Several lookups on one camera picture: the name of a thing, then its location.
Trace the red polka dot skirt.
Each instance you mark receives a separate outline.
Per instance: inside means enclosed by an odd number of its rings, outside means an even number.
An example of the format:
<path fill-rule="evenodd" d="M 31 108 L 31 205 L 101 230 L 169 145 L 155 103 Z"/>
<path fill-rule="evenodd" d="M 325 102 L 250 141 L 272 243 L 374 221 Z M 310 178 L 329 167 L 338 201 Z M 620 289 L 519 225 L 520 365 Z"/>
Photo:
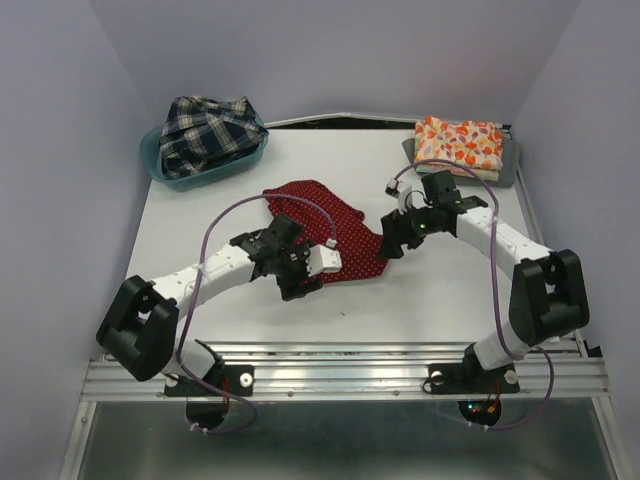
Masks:
<path fill-rule="evenodd" d="M 384 272 L 388 261 L 378 256 L 383 237 L 365 224 L 365 214 L 350 206 L 316 180 L 300 180 L 267 189 L 268 210 L 282 213 L 300 224 L 309 240 L 325 242 L 332 233 L 330 221 L 337 229 L 337 250 L 342 268 L 324 274 L 326 284 L 375 278 Z"/>

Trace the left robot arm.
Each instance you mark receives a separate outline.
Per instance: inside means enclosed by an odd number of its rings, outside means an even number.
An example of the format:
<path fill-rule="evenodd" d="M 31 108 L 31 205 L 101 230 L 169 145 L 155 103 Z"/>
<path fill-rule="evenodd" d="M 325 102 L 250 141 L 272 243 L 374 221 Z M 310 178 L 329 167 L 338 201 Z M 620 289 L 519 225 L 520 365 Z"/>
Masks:
<path fill-rule="evenodd" d="M 285 301 L 323 285 L 340 269 L 334 240 L 316 244 L 301 225 L 279 214 L 261 230 L 242 233 L 200 262 L 165 277 L 126 279 L 97 334 L 98 344 L 139 382 L 163 374 L 199 393 L 219 394 L 229 384 L 222 357 L 206 343 L 181 340 L 197 307 L 221 293 L 274 276 Z"/>

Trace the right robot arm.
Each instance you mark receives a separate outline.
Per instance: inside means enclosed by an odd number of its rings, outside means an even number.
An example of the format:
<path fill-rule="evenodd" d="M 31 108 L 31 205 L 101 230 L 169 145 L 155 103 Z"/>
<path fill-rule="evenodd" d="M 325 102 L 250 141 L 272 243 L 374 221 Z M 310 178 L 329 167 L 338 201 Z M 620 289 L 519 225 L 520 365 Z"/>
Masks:
<path fill-rule="evenodd" d="M 449 171 L 421 179 L 425 204 L 413 205 L 412 189 L 392 178 L 385 192 L 396 208 L 381 219 L 379 256 L 400 259 L 432 234 L 448 233 L 490 261 L 490 273 L 510 278 L 508 315 L 494 333 L 469 345 L 457 363 L 433 363 L 423 388 L 433 395 L 519 390 L 515 362 L 547 340 L 588 324 L 581 262 L 571 250 L 553 251 L 500 220 L 497 201 L 463 196 Z"/>

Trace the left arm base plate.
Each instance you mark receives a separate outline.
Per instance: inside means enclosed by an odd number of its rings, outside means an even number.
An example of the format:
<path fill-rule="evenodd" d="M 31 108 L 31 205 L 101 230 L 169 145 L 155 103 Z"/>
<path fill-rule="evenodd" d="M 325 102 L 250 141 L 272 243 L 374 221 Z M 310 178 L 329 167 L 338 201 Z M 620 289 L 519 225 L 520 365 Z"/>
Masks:
<path fill-rule="evenodd" d="M 225 364 L 213 368 L 203 382 L 213 385 L 218 390 L 232 393 L 233 395 L 249 397 L 253 395 L 255 368 L 250 364 Z M 164 395 L 169 398 L 188 398 L 217 396 L 217 393 L 205 388 L 195 380 L 179 376 L 176 381 L 166 380 Z"/>

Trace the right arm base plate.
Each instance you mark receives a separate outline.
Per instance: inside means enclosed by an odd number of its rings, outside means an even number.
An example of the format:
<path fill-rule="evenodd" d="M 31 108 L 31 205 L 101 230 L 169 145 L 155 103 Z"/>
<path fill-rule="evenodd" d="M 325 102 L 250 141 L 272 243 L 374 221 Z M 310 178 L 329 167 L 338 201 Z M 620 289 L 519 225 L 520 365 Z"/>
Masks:
<path fill-rule="evenodd" d="M 480 395 L 520 392 L 518 375 L 513 364 L 494 370 L 464 367 L 462 363 L 432 363 L 422 390 L 432 395 Z"/>

